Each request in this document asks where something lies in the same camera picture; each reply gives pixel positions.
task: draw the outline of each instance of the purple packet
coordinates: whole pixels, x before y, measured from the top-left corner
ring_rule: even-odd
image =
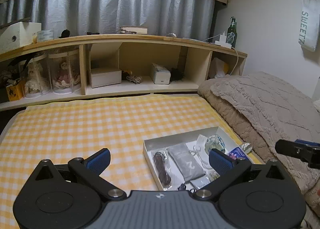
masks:
[[[245,159],[251,161],[251,159],[247,156],[247,154],[245,154],[245,152],[240,147],[236,147],[233,150],[231,150],[228,153],[228,156],[232,159],[237,159],[238,157],[244,157]]]

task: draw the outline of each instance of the clear cylindrical container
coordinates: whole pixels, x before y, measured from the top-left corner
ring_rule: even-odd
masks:
[[[48,55],[51,85],[55,93],[72,93],[81,88],[79,49]]]
[[[47,55],[32,58],[24,68],[26,61],[19,62],[19,72],[25,98],[37,98],[51,91]]]

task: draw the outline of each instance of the gingham fabric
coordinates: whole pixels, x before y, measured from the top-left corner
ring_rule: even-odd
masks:
[[[150,95],[29,106],[17,116],[0,145],[0,229],[19,228],[12,205],[42,159],[67,163],[107,147],[111,164],[101,177],[127,193],[157,190],[142,153],[143,140],[213,126],[242,143],[199,97]],[[252,154],[250,157],[259,163]]]

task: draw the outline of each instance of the bottle label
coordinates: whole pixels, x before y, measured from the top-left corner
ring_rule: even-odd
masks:
[[[235,35],[234,32],[228,33],[226,43],[227,43],[227,44],[232,44],[233,41],[235,40],[235,36],[236,36],[236,35]]]

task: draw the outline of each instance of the white charger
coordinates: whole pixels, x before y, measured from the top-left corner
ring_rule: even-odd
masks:
[[[227,44],[226,40],[227,40],[227,36],[225,35],[225,32],[223,32],[223,34],[220,35],[220,40],[215,41],[214,44],[231,49],[232,47],[231,44]]]

